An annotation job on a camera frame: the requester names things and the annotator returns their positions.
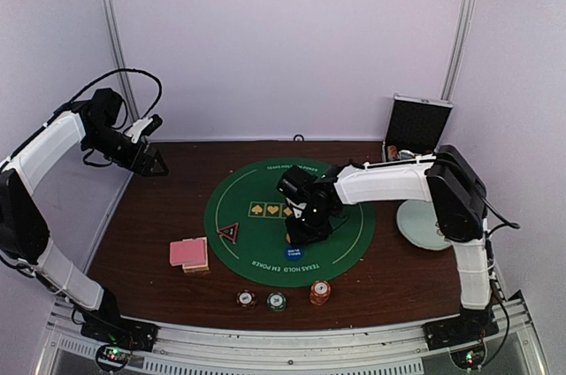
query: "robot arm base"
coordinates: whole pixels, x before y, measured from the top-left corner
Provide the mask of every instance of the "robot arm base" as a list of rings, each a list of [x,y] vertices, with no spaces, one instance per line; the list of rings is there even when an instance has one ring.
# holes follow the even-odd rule
[[[429,350],[461,346],[499,332],[491,308],[485,310],[462,308],[458,316],[428,322],[424,324],[423,329]]]
[[[80,334],[100,342],[108,342],[125,350],[151,352],[157,337],[157,326],[120,316],[116,296],[104,289],[103,300],[96,311],[80,309],[85,323]]]

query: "poker mat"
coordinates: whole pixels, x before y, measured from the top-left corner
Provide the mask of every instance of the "poker mat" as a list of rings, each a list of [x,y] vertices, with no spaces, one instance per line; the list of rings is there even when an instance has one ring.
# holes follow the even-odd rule
[[[276,189],[292,165],[316,176],[329,165],[305,158],[276,158],[248,165],[218,185],[207,204],[204,227],[210,248],[232,271],[273,287],[306,287],[354,266],[370,246],[375,211],[370,204],[345,206],[326,240],[293,248],[285,218],[292,211]]]

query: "open black case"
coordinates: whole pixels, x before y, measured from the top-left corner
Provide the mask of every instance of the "open black case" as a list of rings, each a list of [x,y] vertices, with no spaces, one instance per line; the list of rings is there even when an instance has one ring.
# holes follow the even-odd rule
[[[387,147],[425,154],[436,149],[453,104],[449,101],[394,95],[382,159],[388,159]]]

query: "stack of poker chips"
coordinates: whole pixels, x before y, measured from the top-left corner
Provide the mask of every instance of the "stack of poker chips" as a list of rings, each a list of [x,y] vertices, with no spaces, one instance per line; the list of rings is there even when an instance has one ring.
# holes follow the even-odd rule
[[[256,294],[244,289],[236,295],[236,303],[244,309],[253,309],[257,304]]]
[[[287,306],[287,299],[282,293],[271,293],[267,297],[267,307],[269,310],[280,312]]]
[[[310,302],[322,306],[330,298],[330,284],[325,280],[318,280],[310,287]]]

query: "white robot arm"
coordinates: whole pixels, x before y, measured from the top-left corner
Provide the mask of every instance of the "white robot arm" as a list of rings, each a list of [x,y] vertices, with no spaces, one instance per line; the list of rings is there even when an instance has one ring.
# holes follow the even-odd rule
[[[477,338],[493,328],[493,252],[486,223],[491,204],[486,200],[485,185],[454,147],[441,147],[435,154],[412,160],[333,166],[318,178],[293,166],[277,188],[294,210],[286,226],[288,238],[296,246],[326,240],[333,230],[329,218],[338,216],[344,205],[387,200],[432,202],[440,231],[454,247],[460,276],[466,320],[458,323],[467,325],[468,332],[457,340]]]
[[[130,340],[136,343],[134,348],[149,349],[147,331],[153,333],[157,328],[131,326],[120,316],[114,295],[77,269],[53,242],[33,200],[51,167],[78,144],[83,150],[102,152],[108,165],[114,163],[142,176],[168,173],[159,152],[145,140],[161,126],[161,118],[144,117],[122,133],[114,127],[122,103],[121,96],[109,88],[98,89],[90,100],[66,103],[0,163],[0,250],[15,261],[2,257],[3,263],[36,277],[77,306],[86,321],[83,334],[105,342],[111,335],[126,337],[128,344]],[[102,166],[86,158],[83,161]],[[140,331],[146,337],[141,342],[137,341]]]

